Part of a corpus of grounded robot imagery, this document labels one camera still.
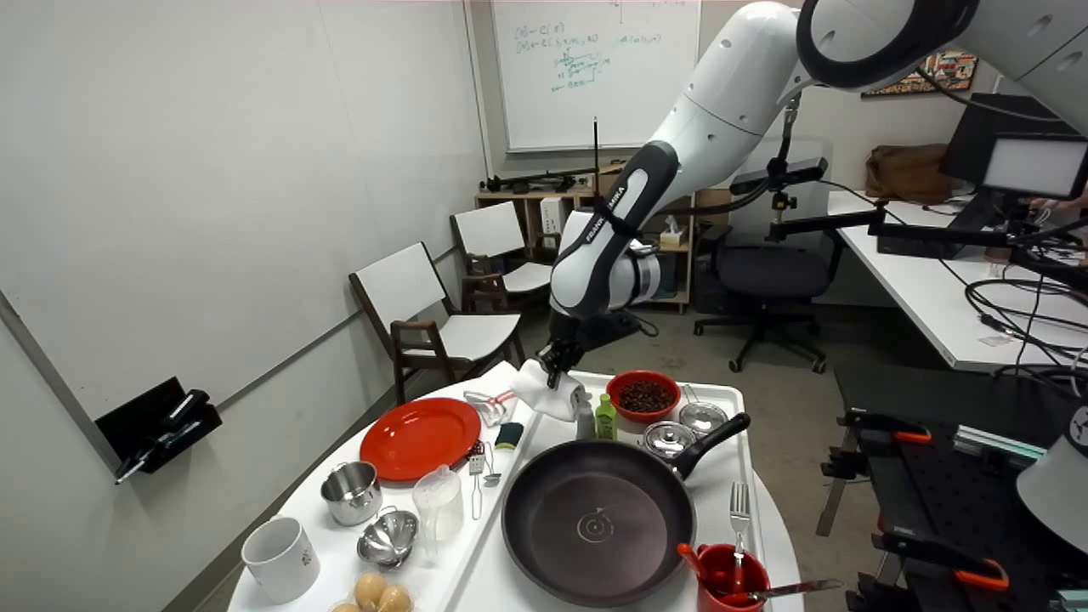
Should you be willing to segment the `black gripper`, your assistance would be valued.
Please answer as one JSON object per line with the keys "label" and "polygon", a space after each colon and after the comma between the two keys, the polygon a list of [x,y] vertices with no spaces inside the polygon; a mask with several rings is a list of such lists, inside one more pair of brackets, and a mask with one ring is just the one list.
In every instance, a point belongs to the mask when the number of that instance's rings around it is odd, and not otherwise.
{"label": "black gripper", "polygon": [[655,336],[655,325],[625,308],[598,313],[587,319],[550,315],[550,336],[541,349],[548,385],[558,385],[558,376],[568,372],[587,349],[625,338],[632,333]]}

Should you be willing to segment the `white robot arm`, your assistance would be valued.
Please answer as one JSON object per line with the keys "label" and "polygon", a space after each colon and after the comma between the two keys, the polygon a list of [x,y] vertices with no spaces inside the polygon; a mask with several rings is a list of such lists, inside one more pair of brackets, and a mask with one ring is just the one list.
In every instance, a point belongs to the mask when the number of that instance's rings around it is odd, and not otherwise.
{"label": "white robot arm", "polygon": [[806,83],[898,81],[955,48],[1088,130],[1088,0],[752,0],[690,71],[655,133],[600,205],[573,209],[550,275],[550,338],[532,366],[558,387],[593,345],[635,330],[625,304],[659,284],[638,227],[682,192],[729,177]]}

